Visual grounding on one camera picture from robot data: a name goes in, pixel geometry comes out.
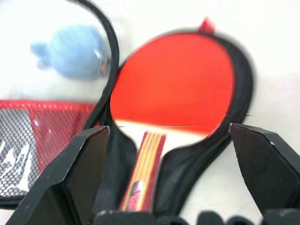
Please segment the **black and red paddle case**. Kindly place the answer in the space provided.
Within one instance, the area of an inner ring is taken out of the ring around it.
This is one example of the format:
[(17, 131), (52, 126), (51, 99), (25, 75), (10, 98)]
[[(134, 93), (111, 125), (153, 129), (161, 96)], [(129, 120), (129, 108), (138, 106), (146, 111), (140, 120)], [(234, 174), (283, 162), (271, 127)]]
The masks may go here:
[[(92, 25), (111, 50), (107, 78), (74, 80), (53, 68), (39, 69), (30, 44), (50, 41), (69, 25)], [(227, 51), (234, 72), (230, 107), (220, 127), (190, 147), (174, 150), (161, 164), (153, 208), (122, 211), (138, 148), (113, 122), (110, 98), (128, 58), (150, 41), (174, 33), (215, 39)], [(0, 0), (0, 209), (16, 210), (43, 170), (82, 131), (108, 126), (105, 167), (87, 225), (173, 225), (193, 185), (231, 138), (228, 127), (247, 116), (254, 75), (246, 54), (209, 22), (196, 29), (160, 34), (122, 56), (116, 31), (92, 0)]]

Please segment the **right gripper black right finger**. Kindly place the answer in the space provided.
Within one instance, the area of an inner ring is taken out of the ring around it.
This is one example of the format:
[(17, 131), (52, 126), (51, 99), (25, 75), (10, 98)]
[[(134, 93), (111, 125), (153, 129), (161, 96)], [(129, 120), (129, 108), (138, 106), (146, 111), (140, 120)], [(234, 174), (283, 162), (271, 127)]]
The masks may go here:
[(300, 209), (300, 155), (280, 135), (260, 127), (232, 123), (229, 133), (259, 211)]

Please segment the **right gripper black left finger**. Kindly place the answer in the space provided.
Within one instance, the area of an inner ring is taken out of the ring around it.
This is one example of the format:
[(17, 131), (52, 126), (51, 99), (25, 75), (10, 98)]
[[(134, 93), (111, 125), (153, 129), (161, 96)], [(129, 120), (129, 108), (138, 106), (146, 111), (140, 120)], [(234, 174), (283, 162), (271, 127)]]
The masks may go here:
[(87, 225), (105, 167), (108, 126), (90, 128), (43, 170), (5, 225)]

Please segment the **light blue plush toy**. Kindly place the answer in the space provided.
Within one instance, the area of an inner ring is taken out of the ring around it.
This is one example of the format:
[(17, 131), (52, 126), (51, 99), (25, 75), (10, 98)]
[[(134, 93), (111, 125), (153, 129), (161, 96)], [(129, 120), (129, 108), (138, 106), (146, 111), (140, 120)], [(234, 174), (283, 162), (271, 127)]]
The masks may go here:
[(107, 78), (111, 50), (92, 25), (69, 25), (53, 32), (48, 42), (30, 44), (39, 69), (53, 68), (60, 75), (81, 81)]

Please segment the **red table tennis paddle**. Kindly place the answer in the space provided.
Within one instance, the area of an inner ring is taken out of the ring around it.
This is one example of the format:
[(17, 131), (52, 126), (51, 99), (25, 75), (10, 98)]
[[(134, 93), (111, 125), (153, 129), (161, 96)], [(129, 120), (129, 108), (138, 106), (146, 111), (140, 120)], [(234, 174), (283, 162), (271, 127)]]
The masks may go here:
[(128, 58), (110, 98), (113, 122), (138, 148), (122, 211), (152, 210), (164, 157), (220, 127), (234, 83), (226, 49), (206, 35), (158, 37)]

